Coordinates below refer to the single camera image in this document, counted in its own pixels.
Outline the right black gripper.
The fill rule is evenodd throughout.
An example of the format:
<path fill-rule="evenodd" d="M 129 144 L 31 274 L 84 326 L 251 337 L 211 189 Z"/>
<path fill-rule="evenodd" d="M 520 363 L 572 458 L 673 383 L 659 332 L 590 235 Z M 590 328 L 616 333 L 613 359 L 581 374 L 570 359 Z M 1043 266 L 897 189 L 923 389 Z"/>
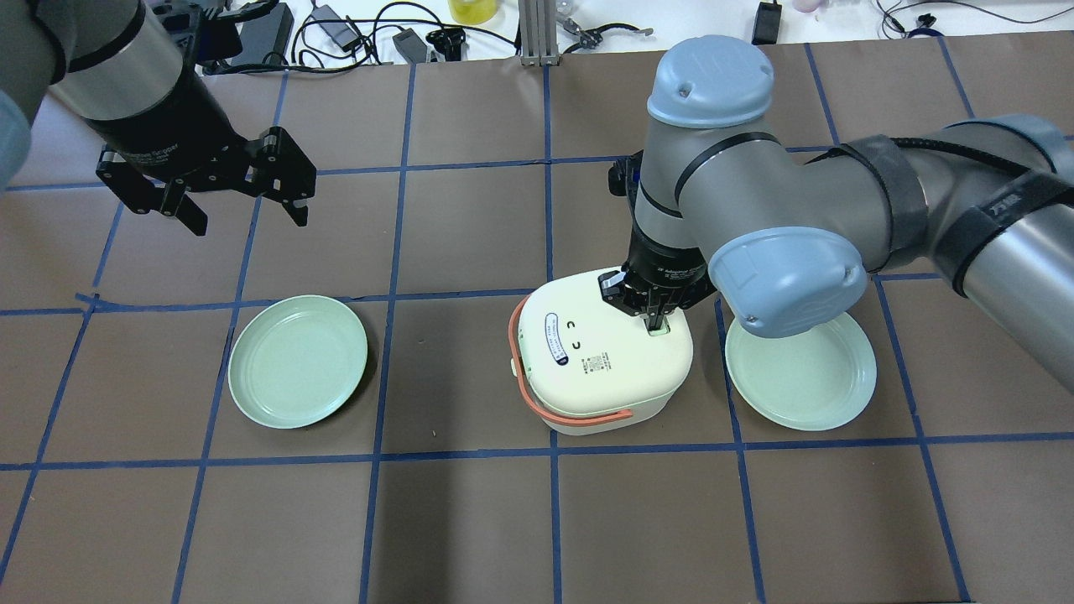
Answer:
<path fill-rule="evenodd" d="M 632 317 L 644 317 L 648 331 L 669 329 L 674 310 L 690 310 L 717 292 L 698 248 L 671 247 L 633 226 L 628 259 L 598 275 L 603 302 Z"/>

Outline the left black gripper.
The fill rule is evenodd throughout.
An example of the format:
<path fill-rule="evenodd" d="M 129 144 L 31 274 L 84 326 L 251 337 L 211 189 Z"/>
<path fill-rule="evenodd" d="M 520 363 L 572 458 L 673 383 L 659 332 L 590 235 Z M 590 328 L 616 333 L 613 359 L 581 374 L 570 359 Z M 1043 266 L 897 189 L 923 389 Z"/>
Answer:
<path fill-rule="evenodd" d="M 231 189 L 279 203 L 300 228 L 310 219 L 317 169 L 295 139 L 272 126 L 246 140 L 191 71 L 153 107 L 88 125 L 110 149 L 97 158 L 96 175 L 132 213 L 157 211 L 203 238 L 208 217 L 187 191 Z"/>

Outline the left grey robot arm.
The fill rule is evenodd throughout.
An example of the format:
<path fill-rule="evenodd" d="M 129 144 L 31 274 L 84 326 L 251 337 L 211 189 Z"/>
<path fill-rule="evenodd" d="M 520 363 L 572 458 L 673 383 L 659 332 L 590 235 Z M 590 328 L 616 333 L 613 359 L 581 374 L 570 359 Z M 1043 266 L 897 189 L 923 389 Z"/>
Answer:
<path fill-rule="evenodd" d="M 237 25 L 273 1 L 238 10 L 195 1 L 4 1 L 3 184 L 21 169 L 47 94 L 104 141 L 96 175 L 128 210 L 177 219 L 203 236 L 191 195 L 234 190 L 308 221 L 317 171 L 281 127 L 247 140 L 195 73 L 237 56 Z"/>

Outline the green plate near right arm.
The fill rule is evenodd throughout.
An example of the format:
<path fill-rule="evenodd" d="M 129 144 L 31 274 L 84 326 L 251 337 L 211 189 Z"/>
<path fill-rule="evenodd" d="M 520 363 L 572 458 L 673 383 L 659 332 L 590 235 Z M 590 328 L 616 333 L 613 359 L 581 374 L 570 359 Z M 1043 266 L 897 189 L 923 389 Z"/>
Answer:
<path fill-rule="evenodd" d="M 867 408 L 879 382 L 871 341 L 848 313 L 784 339 L 755 336 L 732 320 L 725 358 L 748 405 L 794 430 L 847 425 Z"/>

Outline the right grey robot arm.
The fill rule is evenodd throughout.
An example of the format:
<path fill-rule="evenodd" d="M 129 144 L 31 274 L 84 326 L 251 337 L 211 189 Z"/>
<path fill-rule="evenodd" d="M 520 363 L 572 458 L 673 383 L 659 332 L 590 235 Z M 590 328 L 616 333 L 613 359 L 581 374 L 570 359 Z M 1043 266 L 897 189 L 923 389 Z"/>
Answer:
<path fill-rule="evenodd" d="M 644 149 L 609 173 L 633 225 L 603 301 L 656 331 L 720 292 L 749 333 L 783 339 L 850 310 L 871 274 L 926 257 L 1070 388 L 1071 148 L 1053 123 L 963 120 L 796 164 L 764 120 L 772 89 L 774 66 L 741 39 L 661 57 Z"/>

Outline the green plate near left arm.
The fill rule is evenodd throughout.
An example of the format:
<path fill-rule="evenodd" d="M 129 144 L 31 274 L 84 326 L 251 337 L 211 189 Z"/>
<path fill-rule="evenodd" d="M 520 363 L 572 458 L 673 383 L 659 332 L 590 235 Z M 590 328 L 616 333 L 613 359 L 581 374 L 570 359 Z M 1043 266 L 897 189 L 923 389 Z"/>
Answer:
<path fill-rule="evenodd" d="M 277 430 L 310 427 L 354 393 L 368 334 L 337 299 L 299 294 L 261 310 L 227 361 L 227 387 L 247 418 Z"/>

